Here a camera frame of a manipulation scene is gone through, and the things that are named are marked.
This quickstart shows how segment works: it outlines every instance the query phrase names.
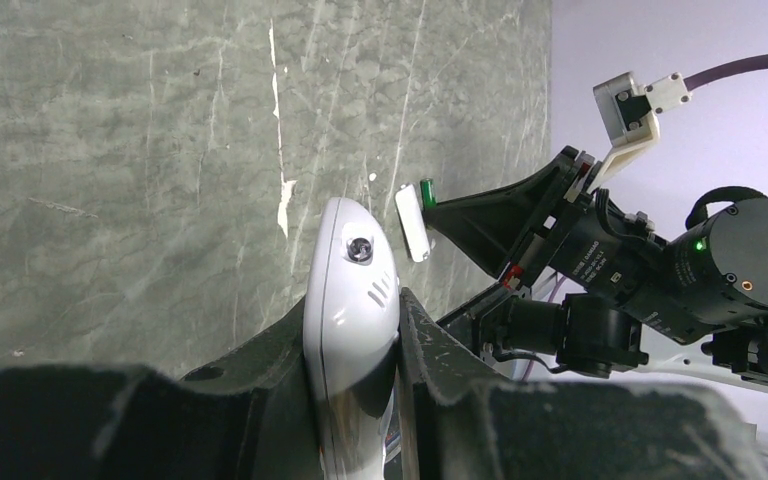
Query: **white background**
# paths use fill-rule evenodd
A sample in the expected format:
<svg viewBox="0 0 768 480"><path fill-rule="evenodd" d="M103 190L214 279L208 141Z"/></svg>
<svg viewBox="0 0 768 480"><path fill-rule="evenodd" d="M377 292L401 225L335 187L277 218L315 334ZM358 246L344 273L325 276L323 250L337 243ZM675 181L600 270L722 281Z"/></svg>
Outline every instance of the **white background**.
<svg viewBox="0 0 768 480"><path fill-rule="evenodd" d="M768 0L555 0L553 150L569 144L597 158L608 151L592 88L618 74L633 71L639 83L651 83L675 71L689 76L763 53ZM658 233L672 239L684 231L696 199L713 188L744 185L768 195L768 72L701 87L691 103L659 119L661 143L606 184L621 208L646 212ZM675 350L649 333L649 353L664 357ZM691 349L694 362L704 360L698 346ZM715 386L746 421L758 425L759 438L768 439L768 395Z"/></svg>

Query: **white eraser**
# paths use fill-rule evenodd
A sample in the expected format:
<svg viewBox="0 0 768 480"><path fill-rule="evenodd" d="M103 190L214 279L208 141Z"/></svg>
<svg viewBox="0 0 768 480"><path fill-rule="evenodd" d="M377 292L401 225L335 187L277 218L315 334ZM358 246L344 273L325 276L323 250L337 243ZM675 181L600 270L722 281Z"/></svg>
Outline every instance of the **white eraser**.
<svg viewBox="0 0 768 480"><path fill-rule="evenodd" d="M411 260L419 263L431 254L431 245L428 243L428 234L425 231L425 222L422 220L422 210L419 208L419 200L416 197L416 188L412 184L405 185L396 192L396 211L399 212L399 220L405 239L408 242L408 252Z"/></svg>

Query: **bolt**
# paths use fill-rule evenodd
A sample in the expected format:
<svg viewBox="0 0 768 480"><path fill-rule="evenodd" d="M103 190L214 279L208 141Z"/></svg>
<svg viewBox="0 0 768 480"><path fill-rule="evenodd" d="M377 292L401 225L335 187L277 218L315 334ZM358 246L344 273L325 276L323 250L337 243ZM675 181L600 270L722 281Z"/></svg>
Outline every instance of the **bolt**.
<svg viewBox="0 0 768 480"><path fill-rule="evenodd" d="M355 262L365 262L372 257L372 244L365 238L356 238L349 243L349 258Z"/></svg>

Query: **gray marbled surface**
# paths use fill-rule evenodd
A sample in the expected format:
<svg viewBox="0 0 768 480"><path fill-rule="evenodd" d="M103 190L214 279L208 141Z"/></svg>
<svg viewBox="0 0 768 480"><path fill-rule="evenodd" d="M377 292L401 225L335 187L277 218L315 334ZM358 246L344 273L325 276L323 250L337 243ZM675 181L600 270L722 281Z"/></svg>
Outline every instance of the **gray marbled surface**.
<svg viewBox="0 0 768 480"><path fill-rule="evenodd" d="M214 359L304 294L332 196L430 313L468 299L490 280L442 239L412 264L392 197L549 159L549 3L0 0L0 362Z"/></svg>

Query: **green cylinder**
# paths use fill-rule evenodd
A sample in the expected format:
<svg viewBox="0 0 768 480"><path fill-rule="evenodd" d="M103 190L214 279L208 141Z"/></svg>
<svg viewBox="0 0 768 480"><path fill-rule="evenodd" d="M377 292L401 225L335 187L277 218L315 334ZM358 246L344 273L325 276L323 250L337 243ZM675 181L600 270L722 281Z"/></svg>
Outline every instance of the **green cylinder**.
<svg viewBox="0 0 768 480"><path fill-rule="evenodd" d="M422 194L422 208L437 206L437 197L434 196L434 180L423 178L419 181L419 190Z"/></svg>

